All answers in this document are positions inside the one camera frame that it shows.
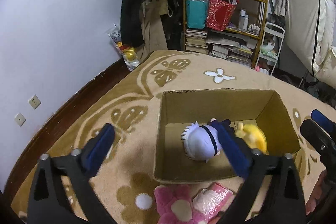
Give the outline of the person's right hand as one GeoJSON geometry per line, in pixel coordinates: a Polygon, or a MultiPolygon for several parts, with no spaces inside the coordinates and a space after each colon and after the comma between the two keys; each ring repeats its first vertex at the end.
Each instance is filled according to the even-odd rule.
{"type": "Polygon", "coordinates": [[[306,209],[306,215],[308,215],[309,213],[312,213],[317,205],[317,201],[321,198],[322,194],[323,194],[323,190],[322,190],[322,182],[325,179],[327,174],[327,170],[324,170],[321,172],[321,174],[319,175],[319,178],[311,192],[311,195],[305,205],[305,209],[306,209]]]}

